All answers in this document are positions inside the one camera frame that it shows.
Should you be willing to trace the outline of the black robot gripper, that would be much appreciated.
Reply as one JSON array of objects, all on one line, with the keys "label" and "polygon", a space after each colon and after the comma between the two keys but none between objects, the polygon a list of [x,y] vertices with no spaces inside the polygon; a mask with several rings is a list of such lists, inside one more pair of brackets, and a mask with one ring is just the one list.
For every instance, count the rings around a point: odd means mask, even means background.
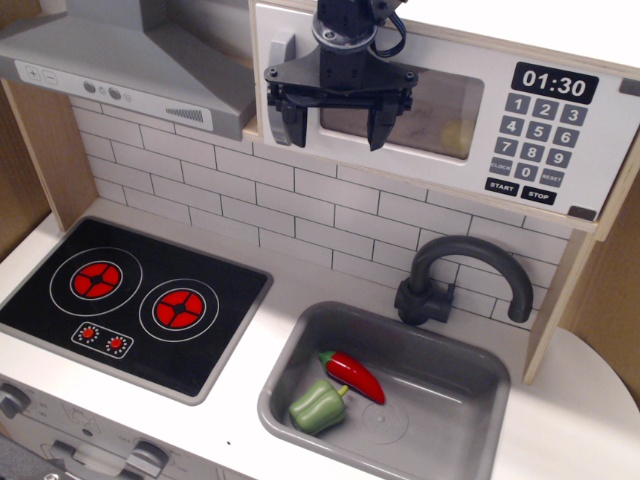
[{"label": "black robot gripper", "polygon": [[384,146],[396,118],[411,109],[419,74],[404,65],[379,59],[368,50],[338,54],[324,47],[267,67],[267,104],[282,109],[290,144],[304,148],[306,108],[368,110],[371,151]]}]

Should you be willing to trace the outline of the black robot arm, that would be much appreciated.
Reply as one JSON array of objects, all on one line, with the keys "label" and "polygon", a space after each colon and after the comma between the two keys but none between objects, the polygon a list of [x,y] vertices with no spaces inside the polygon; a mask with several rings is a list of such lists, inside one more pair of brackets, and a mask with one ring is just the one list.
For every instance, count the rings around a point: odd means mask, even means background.
[{"label": "black robot arm", "polygon": [[264,71],[271,132],[281,145],[306,146],[308,110],[365,110],[372,151],[412,106],[419,74],[389,59],[407,32],[398,1],[319,1],[312,20],[317,47]]}]

